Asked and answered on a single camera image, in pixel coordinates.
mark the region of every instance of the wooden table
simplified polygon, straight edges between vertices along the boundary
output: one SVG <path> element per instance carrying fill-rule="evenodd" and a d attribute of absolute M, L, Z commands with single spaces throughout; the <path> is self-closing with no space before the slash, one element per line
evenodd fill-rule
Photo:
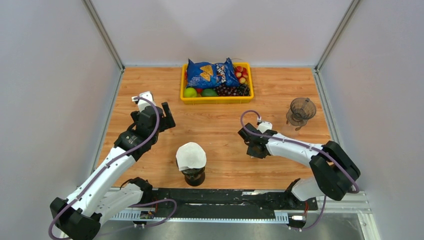
<path fill-rule="evenodd" d="M 168 102 L 176 127 L 159 134 L 158 142 L 114 184 L 135 177 L 147 179 L 155 188 L 191 188 L 176 166 L 177 149 L 198 143 L 206 152 L 206 179 L 198 188 L 285 189 L 297 178 L 312 176 L 309 168 L 289 159 L 246 155 L 247 146 L 237 132 L 245 110 L 258 111 L 273 129 L 291 138 L 325 144 L 330 139 L 314 77 L 309 68 L 252 68 L 254 99 L 242 104 L 186 105 L 180 100 L 180 67 L 129 67 L 125 69 L 111 116 L 99 164 L 118 135 L 132 123 L 137 110 L 132 96 L 151 91 L 158 106 Z M 286 113 L 294 98 L 309 97 L 316 105 L 314 118 L 298 132 L 286 126 Z M 248 114 L 245 123 L 256 123 Z"/>

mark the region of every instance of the green fruit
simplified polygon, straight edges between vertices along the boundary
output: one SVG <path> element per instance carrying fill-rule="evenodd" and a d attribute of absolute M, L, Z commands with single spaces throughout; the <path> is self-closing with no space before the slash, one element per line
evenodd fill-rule
<path fill-rule="evenodd" d="M 184 93 L 182 94 L 184 98 L 195 98 L 198 95 L 198 92 L 193 87 L 187 87 L 184 89 Z"/>
<path fill-rule="evenodd" d="M 210 88 L 203 89 L 201 92 L 202 97 L 218 97 L 218 93 Z"/>

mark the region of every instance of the robotic arm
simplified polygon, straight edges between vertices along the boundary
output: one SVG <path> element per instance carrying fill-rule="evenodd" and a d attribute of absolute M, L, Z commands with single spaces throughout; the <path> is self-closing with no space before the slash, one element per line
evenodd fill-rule
<path fill-rule="evenodd" d="M 285 198 L 291 207 L 319 196 L 340 201 L 361 175 L 357 166 L 336 142 L 312 144 L 294 140 L 272 130 L 273 125 L 260 118 L 257 125 L 255 128 L 248 123 L 238 132 L 248 146 L 248 155 L 261 159 L 266 156 L 280 156 L 312 169 L 313 177 L 296 179 L 286 189 Z"/>
<path fill-rule="evenodd" d="M 56 227 L 74 240 L 93 239 L 111 217 L 152 198 L 152 185 L 139 177 L 104 197 L 118 178 L 158 141 L 159 132 L 176 126 L 168 103 L 162 103 L 163 110 L 157 107 L 149 91 L 132 100 L 139 110 L 131 113 L 133 123 L 119 135 L 103 163 L 66 199 L 56 197 L 50 204 Z"/>

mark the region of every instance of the avocado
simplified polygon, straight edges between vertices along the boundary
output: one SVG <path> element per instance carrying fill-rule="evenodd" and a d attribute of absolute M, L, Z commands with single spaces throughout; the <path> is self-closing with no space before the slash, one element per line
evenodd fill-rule
<path fill-rule="evenodd" d="M 211 88 L 206 88 L 206 89 L 203 89 L 203 91 L 201 92 L 201 96 L 202 97 L 218 97 L 218 94 L 215 90 Z"/>

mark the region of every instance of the yellow basket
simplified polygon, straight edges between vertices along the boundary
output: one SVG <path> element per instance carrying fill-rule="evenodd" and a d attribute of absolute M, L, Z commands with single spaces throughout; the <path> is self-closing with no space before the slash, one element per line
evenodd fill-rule
<path fill-rule="evenodd" d="M 247 69 L 247 74 L 249 75 L 249 79 L 246 79 L 246 83 L 250 88 L 250 96 L 204 96 L 204 97 L 184 97 L 184 89 L 187 86 L 186 79 L 186 70 L 187 64 L 182 66 L 181 72 L 181 89 L 179 91 L 179 97 L 185 104 L 242 104 L 250 102 L 253 97 L 253 84 L 252 84 L 252 74 L 251 74 L 251 66 L 247 62 L 233 62 L 234 66 L 242 66 Z"/>

